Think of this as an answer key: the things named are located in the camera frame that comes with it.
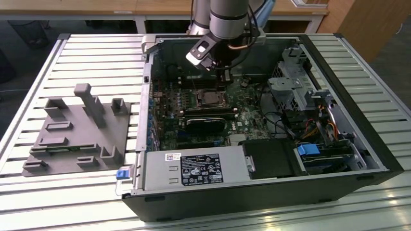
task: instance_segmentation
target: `blue latch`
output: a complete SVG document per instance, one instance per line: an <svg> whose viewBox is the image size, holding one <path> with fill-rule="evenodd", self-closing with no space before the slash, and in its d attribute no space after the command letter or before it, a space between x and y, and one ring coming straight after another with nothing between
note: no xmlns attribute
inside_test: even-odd
<svg viewBox="0 0 411 231"><path fill-rule="evenodd" d="M130 179L130 170L118 170L117 179L118 180Z"/></svg>
<svg viewBox="0 0 411 231"><path fill-rule="evenodd" d="M298 153L301 155L318 155L321 154L321 150L317 144L302 144L298 148Z"/></svg>

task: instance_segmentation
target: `black trash bin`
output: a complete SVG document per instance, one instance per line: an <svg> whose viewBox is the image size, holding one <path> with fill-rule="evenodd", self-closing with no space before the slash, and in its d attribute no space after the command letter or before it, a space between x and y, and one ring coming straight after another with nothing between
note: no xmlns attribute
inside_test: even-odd
<svg viewBox="0 0 411 231"><path fill-rule="evenodd" d="M41 21L9 21L21 38L33 49L46 47L50 43Z"/></svg>
<svg viewBox="0 0 411 231"><path fill-rule="evenodd" d="M17 77L17 71L9 61L3 51L0 50L0 83L7 82Z"/></svg>

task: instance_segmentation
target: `power supply label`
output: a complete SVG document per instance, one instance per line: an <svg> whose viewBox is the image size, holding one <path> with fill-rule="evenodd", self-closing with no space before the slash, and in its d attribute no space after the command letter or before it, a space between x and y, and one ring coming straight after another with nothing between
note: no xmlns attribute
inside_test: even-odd
<svg viewBox="0 0 411 231"><path fill-rule="evenodd" d="M182 156L181 163L185 186L225 182L220 154Z"/></svg>

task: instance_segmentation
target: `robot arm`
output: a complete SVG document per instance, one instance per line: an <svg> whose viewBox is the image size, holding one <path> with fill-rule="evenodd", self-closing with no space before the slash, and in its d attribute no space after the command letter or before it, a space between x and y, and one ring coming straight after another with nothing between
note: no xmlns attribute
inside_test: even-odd
<svg viewBox="0 0 411 231"><path fill-rule="evenodd" d="M217 70L225 81L230 69L245 60L238 58L241 51L249 49L261 36L258 27L266 25L274 0L252 0L254 7L249 0L197 0L195 3L190 34L205 36L186 57L198 68Z"/></svg>

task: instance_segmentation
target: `metal slatted table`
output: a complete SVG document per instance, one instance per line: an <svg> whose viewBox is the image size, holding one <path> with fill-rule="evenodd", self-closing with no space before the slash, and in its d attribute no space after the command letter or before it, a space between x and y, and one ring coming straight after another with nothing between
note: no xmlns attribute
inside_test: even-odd
<svg viewBox="0 0 411 231"><path fill-rule="evenodd" d="M115 170L26 178L21 175L47 113L49 97L74 97L90 83L103 103L133 103L125 164L133 164L143 82L143 35L71 35L58 40L0 143L0 230L376 230L411 223L411 112L345 39L312 35L406 172L340 201L253 212L145 223L115 193ZM321 75L314 75L324 88Z"/></svg>

